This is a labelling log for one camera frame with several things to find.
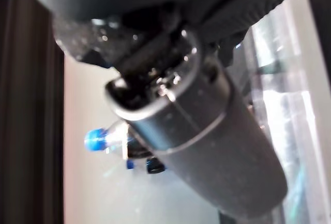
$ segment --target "dark door frame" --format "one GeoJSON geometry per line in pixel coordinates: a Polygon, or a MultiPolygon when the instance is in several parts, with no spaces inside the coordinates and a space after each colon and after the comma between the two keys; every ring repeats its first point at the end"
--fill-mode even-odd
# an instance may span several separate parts
{"type": "Polygon", "coordinates": [[[0,9],[0,223],[60,224],[64,56],[36,0],[0,9]]]}

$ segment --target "cylindrical handle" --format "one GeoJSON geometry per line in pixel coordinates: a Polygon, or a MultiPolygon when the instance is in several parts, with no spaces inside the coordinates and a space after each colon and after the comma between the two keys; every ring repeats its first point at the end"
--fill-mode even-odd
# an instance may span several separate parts
{"type": "Polygon", "coordinates": [[[253,218],[279,204],[287,183],[274,149],[234,92],[224,118],[203,136],[158,158],[223,213],[253,218]]]}

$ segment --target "white wall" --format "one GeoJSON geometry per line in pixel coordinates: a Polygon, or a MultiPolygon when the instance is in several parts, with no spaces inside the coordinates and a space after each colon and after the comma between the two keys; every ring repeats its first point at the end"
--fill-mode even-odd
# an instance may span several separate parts
{"type": "Polygon", "coordinates": [[[84,147],[87,131],[109,127],[116,116],[103,86],[111,70],[65,61],[64,198],[66,224],[216,224],[217,211],[171,171],[126,170],[116,155],[84,147]]]}

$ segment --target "blue cap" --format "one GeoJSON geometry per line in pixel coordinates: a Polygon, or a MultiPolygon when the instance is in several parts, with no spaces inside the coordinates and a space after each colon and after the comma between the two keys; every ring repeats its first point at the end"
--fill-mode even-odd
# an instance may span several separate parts
{"type": "Polygon", "coordinates": [[[85,146],[90,151],[101,151],[107,148],[107,130],[103,128],[89,131],[85,136],[85,146]]]}

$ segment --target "blue plastic part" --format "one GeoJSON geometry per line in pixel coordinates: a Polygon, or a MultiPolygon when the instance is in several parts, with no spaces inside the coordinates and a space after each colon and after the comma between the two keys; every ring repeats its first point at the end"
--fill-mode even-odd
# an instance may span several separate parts
{"type": "Polygon", "coordinates": [[[102,151],[107,148],[107,130],[103,128],[89,131],[85,136],[85,146],[90,151],[102,151]]]}
{"type": "Polygon", "coordinates": [[[130,159],[126,160],[126,169],[132,170],[134,169],[134,162],[130,159]]]}

